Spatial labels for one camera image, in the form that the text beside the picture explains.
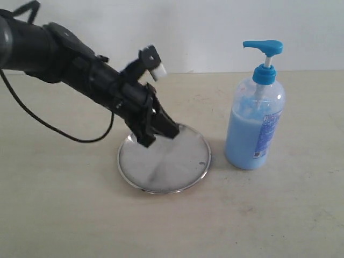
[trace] cable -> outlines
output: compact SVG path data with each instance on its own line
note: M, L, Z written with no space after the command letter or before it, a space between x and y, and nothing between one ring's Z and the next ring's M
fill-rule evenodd
M68 139L72 140L72 141L76 141L76 142L80 142L82 144L90 144L90 143L93 143L93 142L98 142L98 141L101 141L103 140L111 131L112 127L113 127L113 122L114 122L114 113L112 112L111 113L111 120L110 120L110 124L109 124L109 127L107 128L107 130L105 131L105 133L96 138L96 139L93 139L93 140L81 140L81 139L78 139L78 138L75 138L63 131L61 131L60 129L57 129L56 127L48 124L47 122L43 121L42 119L40 119L38 116L36 116L30 109L28 109L25 104L20 100L20 98L18 97L18 95L15 93L14 89L12 88L10 82L8 81L6 75L4 74L4 71L2 69L0 69L0 76L2 78L2 80L4 81L6 87L8 88L8 90L10 91L11 95L13 96L13 98L16 100L16 102L19 104L19 106L24 109L24 111L26 113L28 113L33 119L37 120L39 123L41 123L42 125L48 127L49 129L53 130L54 132L64 136L64 137L67 137Z

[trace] beige table surface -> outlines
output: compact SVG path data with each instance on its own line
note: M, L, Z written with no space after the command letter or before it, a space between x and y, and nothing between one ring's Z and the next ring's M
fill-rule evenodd
M235 169L223 148L233 92L249 76L170 75L158 96L209 141L208 175L150 195L119 175L129 130L118 118L83 145L46 129L0 83L0 257L343 257L344 73L279 73L287 103L266 165ZM39 116L82 138L110 114L64 84L9 77Z

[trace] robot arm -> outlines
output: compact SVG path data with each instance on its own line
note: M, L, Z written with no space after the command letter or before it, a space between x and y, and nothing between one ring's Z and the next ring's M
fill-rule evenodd
M154 46L141 50L138 59L117 72L107 64L108 58L96 56L63 26L33 25L38 9L39 3L32 1L14 12L0 10L0 69L71 86L122 117L145 147L154 142L155 134L171 139L179 134L153 86L138 82L147 70L156 81L166 74ZM27 23L15 18L28 10L32 13Z

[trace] round metal lid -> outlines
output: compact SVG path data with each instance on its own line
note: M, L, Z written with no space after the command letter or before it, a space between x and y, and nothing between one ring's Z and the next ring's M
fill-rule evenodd
M175 139L157 135L149 148L129 135L118 151L117 162L130 185L152 194L170 194L193 186L206 175L211 150L200 133L180 124Z

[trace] bottle label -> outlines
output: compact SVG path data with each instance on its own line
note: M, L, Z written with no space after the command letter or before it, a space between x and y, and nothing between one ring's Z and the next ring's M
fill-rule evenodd
M253 158L257 159L267 154L271 141L274 137L274 133L281 113L282 111L274 114L267 114L264 116Z

